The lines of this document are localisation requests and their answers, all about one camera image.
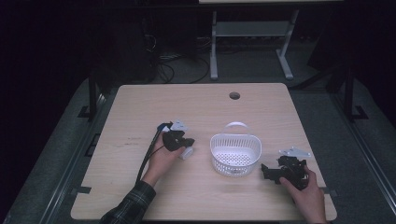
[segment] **white basket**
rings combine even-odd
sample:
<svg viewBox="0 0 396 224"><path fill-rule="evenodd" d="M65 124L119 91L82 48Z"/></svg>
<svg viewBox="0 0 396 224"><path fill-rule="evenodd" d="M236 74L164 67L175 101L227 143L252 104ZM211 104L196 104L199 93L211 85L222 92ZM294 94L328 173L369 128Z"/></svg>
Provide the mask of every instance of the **white basket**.
<svg viewBox="0 0 396 224"><path fill-rule="evenodd" d="M254 165L262 154L262 142L254 135L225 133L232 126L248 126L242 122L227 124L222 133L210 140L212 163L221 175L244 176L253 171Z"/></svg>

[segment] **dark background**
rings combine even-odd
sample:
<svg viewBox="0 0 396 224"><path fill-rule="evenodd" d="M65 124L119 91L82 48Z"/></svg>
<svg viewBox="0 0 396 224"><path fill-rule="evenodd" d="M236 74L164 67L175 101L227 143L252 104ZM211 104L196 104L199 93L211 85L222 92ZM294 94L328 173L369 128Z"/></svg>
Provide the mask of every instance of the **dark background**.
<svg viewBox="0 0 396 224"><path fill-rule="evenodd" d="M100 4L0 2L0 220L84 79L94 74L102 91L122 83L149 82L155 76L152 65L156 57L144 49L145 29L156 32L159 44L190 55L194 54L195 37L210 32L211 14L207 11L162 11L154 17L153 25L141 26L141 15L98 16L92 7L100 8ZM350 64L396 126L394 12L395 6L386 1L346 1L334 9L329 20L323 20L316 10L302 10L293 38L318 38L318 33L311 32L317 29L306 27L323 25L312 66L324 70L339 61ZM131 48L120 49L126 42Z"/></svg>

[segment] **wooden table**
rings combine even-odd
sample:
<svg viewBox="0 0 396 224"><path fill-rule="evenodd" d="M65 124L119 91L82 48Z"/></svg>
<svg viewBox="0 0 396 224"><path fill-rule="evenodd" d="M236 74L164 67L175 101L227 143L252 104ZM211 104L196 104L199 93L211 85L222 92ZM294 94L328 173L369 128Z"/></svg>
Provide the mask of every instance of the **wooden table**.
<svg viewBox="0 0 396 224"><path fill-rule="evenodd" d="M145 220L303 219L286 190L263 178L260 163L276 168L280 149L312 149L286 86L258 83L120 87L81 185L91 192L78 194L71 216L99 219L117 206L134 186L157 126L177 119L189 127L194 152L157 183ZM246 123L262 141L259 162L243 177L220 175L211 164L210 139L232 121ZM325 187L315 157L307 164ZM336 218L328 194L326 212Z"/></svg>

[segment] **gray carpet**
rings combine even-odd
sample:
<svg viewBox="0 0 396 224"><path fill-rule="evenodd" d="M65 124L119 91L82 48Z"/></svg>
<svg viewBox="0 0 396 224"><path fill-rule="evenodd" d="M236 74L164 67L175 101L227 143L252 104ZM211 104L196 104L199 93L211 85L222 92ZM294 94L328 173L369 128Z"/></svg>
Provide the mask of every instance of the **gray carpet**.
<svg viewBox="0 0 396 224"><path fill-rule="evenodd" d="M296 85L317 72L306 65L314 46L313 43L291 43L287 59L295 75L293 81L283 77L275 54L276 46L265 45L232 54L219 54L219 79L213 81L206 76L200 83L283 82L288 86ZM206 52L200 57L208 62L209 54ZM175 70L171 83L190 83L200 78L207 68L200 60L189 59L172 61L168 65ZM163 81L156 77L152 83ZM327 78L323 78L303 91L290 91L290 95L323 177L332 191L338 213L333 223L396 223L396 216L375 182L349 123L336 106L334 99L342 99L343 93L330 95L324 90L326 83ZM357 120L355 125L394 186L396 131L368 91L358 81L355 84L354 103L361 105L369 116L369 119ZM89 157L84 157L85 150L93 136L101 132L116 92L117 88L114 88L106 95L98 116L88 122L78 118L79 110L88 104L88 83L84 81L81 84L14 203L9 223L40 223L51 196L59 189L59 181L67 171L69 162L75 164L74 169L69 173L64 194L59 197L60 206L51 210L53 216L46 219L47 223L97 223L95 220L73 220L70 209L76 197L74 189L79 187L90 162Z"/></svg>

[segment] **right hand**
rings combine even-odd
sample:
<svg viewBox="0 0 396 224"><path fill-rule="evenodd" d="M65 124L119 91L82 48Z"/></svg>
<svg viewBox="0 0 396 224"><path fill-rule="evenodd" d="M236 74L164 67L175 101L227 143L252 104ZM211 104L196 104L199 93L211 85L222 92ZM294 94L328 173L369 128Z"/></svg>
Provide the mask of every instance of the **right hand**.
<svg viewBox="0 0 396 224"><path fill-rule="evenodd" d="M327 223L324 207L324 193L317 183L317 175L304 167L308 174L308 185L303 190L295 188L288 179L280 177L280 183L288 190L297 208L308 223Z"/></svg>

